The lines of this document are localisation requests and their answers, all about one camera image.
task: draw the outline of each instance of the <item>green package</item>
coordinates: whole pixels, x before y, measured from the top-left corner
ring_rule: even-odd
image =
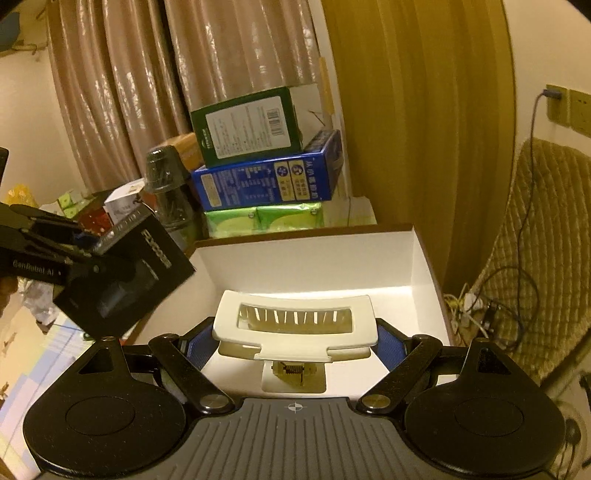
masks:
[[[205,212],[207,228],[212,238],[253,235],[260,233],[261,224],[256,207]]]
[[[324,226],[322,204],[268,205],[257,207],[264,232],[289,232]]]

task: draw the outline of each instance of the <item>green box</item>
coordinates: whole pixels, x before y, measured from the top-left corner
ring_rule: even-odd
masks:
[[[324,128],[317,84],[251,93],[191,112],[208,168],[301,153]]]
[[[261,233],[261,223],[256,207],[205,212],[205,217],[209,236],[212,238]]]
[[[265,233],[306,230],[324,226],[322,203],[257,207]]]

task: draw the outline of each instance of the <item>wall outlet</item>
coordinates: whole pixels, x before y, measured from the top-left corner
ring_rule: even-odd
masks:
[[[560,100],[546,98],[548,120],[563,127],[570,126],[569,118],[569,90],[556,85],[546,85],[548,90],[558,90],[562,93]]]
[[[570,126],[591,137],[591,95],[588,93],[570,91]]]

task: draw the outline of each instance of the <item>white wall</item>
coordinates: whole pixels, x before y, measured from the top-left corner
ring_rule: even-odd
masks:
[[[517,87],[516,154],[530,135],[535,96],[546,84],[591,93],[591,22],[567,0],[504,0]],[[591,138],[551,123],[540,100],[534,136],[591,155]]]
[[[0,57],[0,147],[10,150],[0,201],[17,183],[28,185],[39,204],[70,189],[85,189],[61,118],[47,50]]]

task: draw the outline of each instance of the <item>yellow curtain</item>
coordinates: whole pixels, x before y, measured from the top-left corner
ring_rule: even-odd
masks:
[[[501,224],[515,137],[502,0],[322,0],[354,194],[411,222],[435,275],[475,280]]]

